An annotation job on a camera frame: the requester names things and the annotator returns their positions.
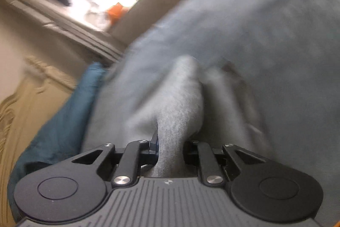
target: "gray fabric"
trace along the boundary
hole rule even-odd
[[[265,126],[250,88],[230,63],[223,69],[210,68],[201,74],[204,121],[192,139],[205,141],[213,148],[233,143],[271,157]]]
[[[197,61],[184,56],[176,60],[155,93],[129,120],[136,132],[158,130],[159,158],[147,177],[184,177],[184,142],[203,122],[203,97]]]
[[[254,91],[276,160],[320,182],[316,220],[332,226],[340,218],[339,41],[340,0],[183,0],[111,70],[83,148],[142,139],[125,122],[178,56],[203,69],[230,60]]]

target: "window sill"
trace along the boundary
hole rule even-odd
[[[65,9],[47,0],[4,0],[18,12],[44,28],[95,52],[106,64],[117,62],[125,46],[81,17],[75,18]]]

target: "black circular pad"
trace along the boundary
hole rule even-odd
[[[230,193],[246,213],[277,223],[313,218],[323,199],[314,178],[272,161],[245,165]]]
[[[25,216],[57,223],[87,215],[106,193],[91,165],[61,162],[26,175],[16,185],[14,199]]]
[[[264,195],[278,200],[292,198],[299,191],[299,186],[293,180],[282,177],[264,179],[259,187]]]
[[[46,179],[38,186],[38,192],[41,196],[51,199],[65,199],[76,193],[78,183],[67,177],[54,177]]]

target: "metal screw head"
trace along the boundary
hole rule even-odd
[[[117,185],[126,185],[127,183],[131,181],[131,179],[128,176],[117,176],[113,181]]]
[[[207,182],[209,184],[219,184],[223,182],[223,178],[218,175],[211,175],[211,176],[208,176]]]

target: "ribbed gray plate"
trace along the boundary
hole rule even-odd
[[[18,226],[45,225],[24,220]],[[114,190],[105,205],[96,213],[83,220],[60,226],[320,227],[312,219],[285,225],[258,220],[238,209],[223,189],[204,186],[197,178],[140,178],[133,187]]]

